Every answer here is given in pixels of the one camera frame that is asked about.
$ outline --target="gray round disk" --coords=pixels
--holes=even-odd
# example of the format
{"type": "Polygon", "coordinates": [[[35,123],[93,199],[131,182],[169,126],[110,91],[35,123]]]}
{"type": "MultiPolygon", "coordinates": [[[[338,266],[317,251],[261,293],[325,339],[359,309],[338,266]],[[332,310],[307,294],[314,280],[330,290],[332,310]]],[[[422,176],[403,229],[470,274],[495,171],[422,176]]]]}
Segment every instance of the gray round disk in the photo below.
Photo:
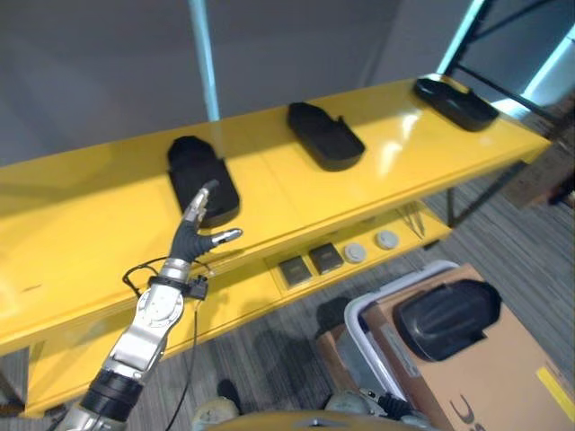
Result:
{"type": "Polygon", "coordinates": [[[346,245],[343,249],[343,254],[345,255],[345,258],[351,263],[363,262],[367,257],[366,248],[356,242],[346,245]]]}
{"type": "Polygon", "coordinates": [[[392,231],[381,231],[376,235],[377,245],[384,250],[392,250],[399,245],[399,238],[392,231]]]}

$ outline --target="cable connector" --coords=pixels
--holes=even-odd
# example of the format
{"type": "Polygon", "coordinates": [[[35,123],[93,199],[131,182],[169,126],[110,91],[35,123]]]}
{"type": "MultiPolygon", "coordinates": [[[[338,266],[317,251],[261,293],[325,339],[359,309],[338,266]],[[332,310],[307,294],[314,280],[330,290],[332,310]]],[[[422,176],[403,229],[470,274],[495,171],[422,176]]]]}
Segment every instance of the cable connector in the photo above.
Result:
{"type": "Polygon", "coordinates": [[[208,296],[208,279],[204,276],[197,276],[188,282],[190,289],[184,296],[203,301],[208,296]]]}
{"type": "Polygon", "coordinates": [[[149,286],[153,284],[165,285],[178,289],[184,298],[193,298],[203,301],[208,296],[208,279],[204,276],[197,276],[187,283],[173,280],[164,276],[150,277],[147,280],[149,286]]]}

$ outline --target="yellow table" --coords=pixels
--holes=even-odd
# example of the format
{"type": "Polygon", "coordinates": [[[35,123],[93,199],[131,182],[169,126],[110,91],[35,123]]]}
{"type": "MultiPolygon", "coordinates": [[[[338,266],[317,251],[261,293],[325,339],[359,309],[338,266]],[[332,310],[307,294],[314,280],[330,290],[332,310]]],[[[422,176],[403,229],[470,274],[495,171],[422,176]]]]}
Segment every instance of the yellow table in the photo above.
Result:
{"type": "MultiPolygon", "coordinates": [[[[359,163],[342,172],[326,172],[311,159],[288,129],[286,107],[0,169],[0,356],[32,346],[25,414],[85,389],[132,315],[134,297],[121,275],[167,252],[181,216],[165,173],[174,138],[195,135],[212,144],[242,200],[239,215],[219,229],[238,226],[244,236],[206,257],[217,275],[201,307],[200,340],[445,237],[449,229],[422,204],[423,238],[394,209],[530,162],[548,144],[506,119],[466,132],[418,101],[412,84],[312,101],[343,115],[366,145],[359,163]],[[399,234],[398,249],[373,244],[383,228],[399,234]],[[362,242],[369,258],[287,289],[278,261],[329,241],[340,248],[362,242]]],[[[168,356],[190,344],[190,318],[184,314],[172,333],[168,356]]]]}

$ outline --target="wire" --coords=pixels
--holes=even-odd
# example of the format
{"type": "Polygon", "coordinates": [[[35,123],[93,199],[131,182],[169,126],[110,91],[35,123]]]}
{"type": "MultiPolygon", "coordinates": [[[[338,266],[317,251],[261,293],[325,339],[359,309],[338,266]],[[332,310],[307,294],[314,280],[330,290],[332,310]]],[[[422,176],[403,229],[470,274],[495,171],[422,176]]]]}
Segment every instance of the wire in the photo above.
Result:
{"type": "Polygon", "coordinates": [[[170,429],[172,429],[173,422],[176,420],[178,413],[180,413],[181,405],[183,404],[183,401],[186,399],[186,394],[188,393],[188,389],[190,388],[191,385],[191,376],[194,370],[194,362],[196,361],[196,346],[198,344],[198,307],[200,304],[201,302],[197,301],[196,307],[194,309],[194,337],[193,337],[194,340],[191,346],[191,360],[190,360],[190,368],[188,369],[188,378],[186,380],[186,385],[183,387],[180,400],[178,401],[178,406],[176,407],[176,410],[173,412],[172,418],[170,419],[170,422],[168,423],[168,426],[166,427],[165,431],[170,431],[170,429]]]}
{"type": "MultiPolygon", "coordinates": [[[[162,256],[161,258],[155,258],[155,259],[151,259],[151,260],[147,260],[144,263],[140,263],[139,265],[136,265],[135,267],[132,267],[130,269],[128,269],[126,271],[126,273],[122,276],[122,281],[132,290],[132,292],[134,292],[134,295],[136,296],[136,298],[139,298],[142,294],[140,294],[140,291],[137,289],[137,287],[134,285],[134,283],[132,283],[132,280],[130,280],[129,276],[133,273],[138,271],[139,269],[149,269],[150,271],[154,272],[155,275],[158,275],[158,271],[157,269],[155,269],[154,267],[150,266],[151,263],[157,262],[159,260],[165,260],[168,259],[167,256],[162,256]]],[[[194,263],[197,263],[198,265],[201,265],[202,267],[204,267],[206,269],[206,271],[211,274],[212,269],[209,267],[209,265],[207,263],[204,262],[200,262],[197,259],[194,259],[194,263]]]]}

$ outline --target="table leg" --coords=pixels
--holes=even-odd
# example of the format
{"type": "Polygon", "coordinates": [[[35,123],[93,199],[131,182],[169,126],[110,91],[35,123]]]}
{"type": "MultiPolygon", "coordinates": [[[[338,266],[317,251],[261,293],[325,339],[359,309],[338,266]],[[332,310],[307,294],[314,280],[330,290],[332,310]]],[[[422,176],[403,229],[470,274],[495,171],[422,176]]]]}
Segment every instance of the table leg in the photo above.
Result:
{"type": "Polygon", "coordinates": [[[461,214],[455,215],[454,212],[454,197],[455,191],[453,189],[447,190],[447,225],[451,228],[459,226],[468,216],[476,211],[481,205],[487,202],[497,192],[503,189],[508,182],[515,177],[524,167],[526,163],[517,162],[503,172],[498,179],[496,179],[479,197],[472,202],[461,214]]]}
{"type": "Polygon", "coordinates": [[[0,418],[24,411],[28,383],[28,349],[0,357],[0,418]]]}

